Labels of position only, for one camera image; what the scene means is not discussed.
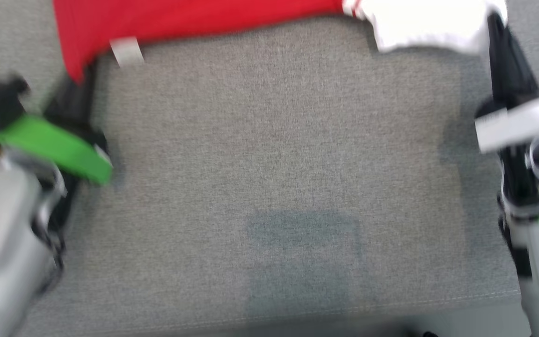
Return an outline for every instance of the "red sleeve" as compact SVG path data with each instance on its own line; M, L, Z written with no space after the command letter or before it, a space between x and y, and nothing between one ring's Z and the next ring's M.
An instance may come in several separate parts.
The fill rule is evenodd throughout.
M139 43L224 34L313 15L342 13L342 0L53 0L70 76L107 51L109 41Z

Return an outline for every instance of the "red and white garment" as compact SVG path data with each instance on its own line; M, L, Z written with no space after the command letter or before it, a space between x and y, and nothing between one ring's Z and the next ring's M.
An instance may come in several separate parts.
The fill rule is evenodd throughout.
M506 21L504 0L53 0L70 76L109 49L254 29L315 15L347 14L374 25L380 51L409 45L478 53L488 11Z

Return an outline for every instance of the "white cloth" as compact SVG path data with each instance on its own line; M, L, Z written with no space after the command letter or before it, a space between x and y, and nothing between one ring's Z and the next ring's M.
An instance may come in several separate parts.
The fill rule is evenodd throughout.
M488 15L496 11L507 23L504 0L344 0L342 8L372 23L381 52L429 46L484 56Z

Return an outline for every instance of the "green strip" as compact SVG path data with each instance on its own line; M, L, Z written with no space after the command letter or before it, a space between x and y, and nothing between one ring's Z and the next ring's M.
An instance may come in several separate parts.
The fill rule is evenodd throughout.
M54 162L60 169L95 183L111 178L111 163L81 138L42 118L25 115L0 132L0 144Z

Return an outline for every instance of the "stitched seam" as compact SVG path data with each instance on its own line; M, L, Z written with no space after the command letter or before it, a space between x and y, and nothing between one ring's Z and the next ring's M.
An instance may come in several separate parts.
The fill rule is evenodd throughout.
M197 329L197 328L208 328L211 326L226 326L234 322L273 322L279 321L287 318L301 318L304 316L310 315L342 315L342 314L354 314L358 312L370 311L373 308L387 308L387 307L421 307L421 306L430 306L438 304L447 304L447 303L456 303L460 301L470 301L472 299L494 299L499 297L508 297L515 294L520 294L519 290L507 290L505 292L495 292L481 295L472 295L472 296L460 296L452 297L449 299L438 299L438 300L423 300L423 301L408 301L408 302L398 302L398 303L388 303L388 304L377 304L377 305L365 305L358 307L350 307L343 309L330 309L330 310L316 310L316 311L307 311L301 312L299 314L292 315L259 315L259 316L249 316L249 317L240 317L240 318L231 318L228 320L215 320L215 321L203 321L203 322L193 322L193 323L184 323L184 324L169 324L166 326L159 326L153 329L128 329L122 331L100 331L99 334L103 333L139 333L139 332L151 332L156 331L180 331L187 329Z

